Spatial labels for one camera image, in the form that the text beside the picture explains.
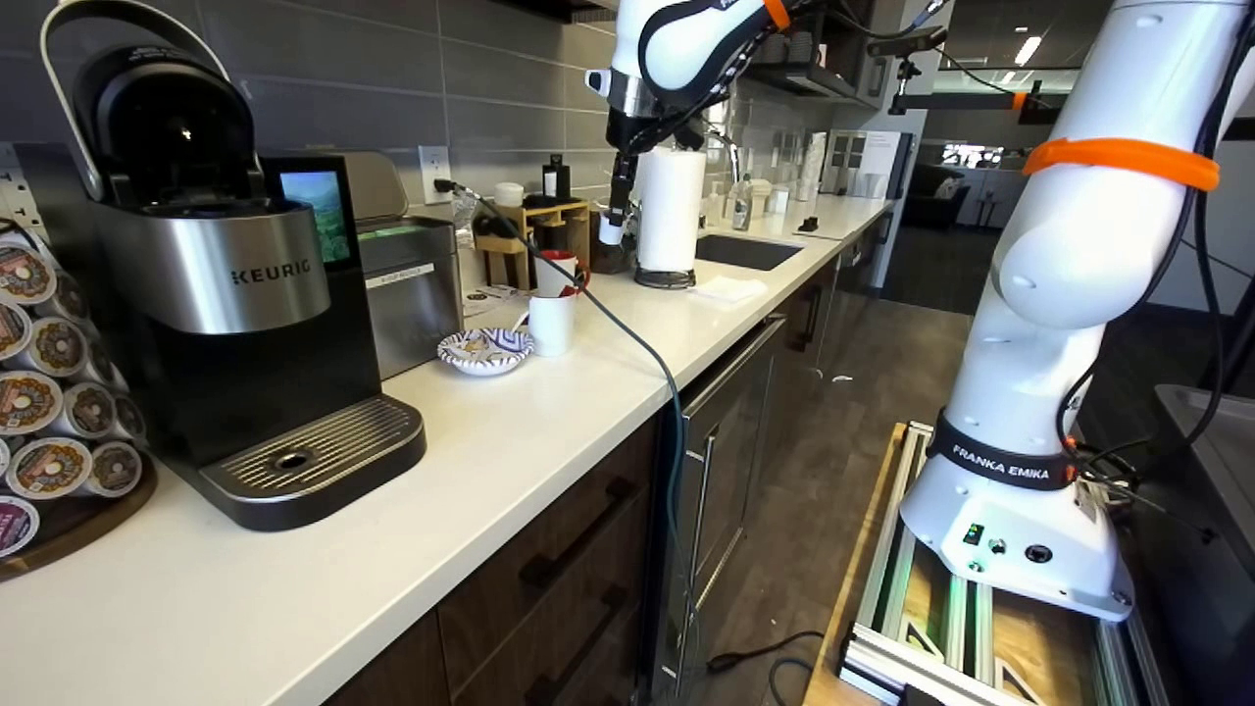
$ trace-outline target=wall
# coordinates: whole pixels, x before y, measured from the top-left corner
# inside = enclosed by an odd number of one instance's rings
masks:
[[[61,141],[35,58],[53,0],[0,8],[0,141]],[[456,176],[537,184],[564,153],[571,193],[602,196],[611,149],[583,71],[611,56],[611,25],[555,25],[495,0],[151,0],[190,25],[253,111],[261,153],[448,146]],[[96,29],[53,30],[73,77]],[[824,125],[828,106],[763,95],[770,125]]]

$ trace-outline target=dark wood cabinet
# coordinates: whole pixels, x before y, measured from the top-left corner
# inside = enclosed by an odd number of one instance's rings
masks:
[[[330,706],[443,706],[452,701],[443,677],[443,647],[435,617],[406,628],[383,656],[358,671]]]
[[[651,465],[645,422],[330,701],[628,706],[645,663]]]

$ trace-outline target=ceiling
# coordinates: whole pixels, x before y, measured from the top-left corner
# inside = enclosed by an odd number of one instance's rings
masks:
[[[1024,34],[1044,34],[1027,71],[1078,71],[1107,8],[1111,0],[957,0],[945,56],[974,71],[1011,71]]]

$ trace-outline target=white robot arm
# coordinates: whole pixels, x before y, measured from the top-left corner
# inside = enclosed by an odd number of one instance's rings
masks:
[[[614,146],[611,196],[600,241],[621,243],[636,156],[668,137],[702,146],[691,123],[730,97],[770,30],[788,30],[785,0],[621,0],[611,68],[583,81],[607,102]]]
[[[1119,0],[996,243],[964,363],[900,520],[957,578],[1120,618],[1133,583],[1066,430],[1107,320],[1168,251],[1187,187],[1211,187],[1222,102],[1251,77],[1243,0]]]

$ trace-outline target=kitchen counter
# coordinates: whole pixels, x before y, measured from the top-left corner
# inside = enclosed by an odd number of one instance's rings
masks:
[[[879,213],[883,201],[818,201],[758,220],[750,241],[798,246],[775,269],[698,260],[692,292],[597,276],[593,294],[687,383]],[[818,217],[818,233],[793,234],[802,217]],[[248,535],[159,476],[121,528],[0,583],[0,697],[187,706],[333,696],[668,405],[656,362],[580,307],[571,348],[509,378],[472,379],[443,363],[393,378],[383,392],[424,411],[426,456],[317,526]]]

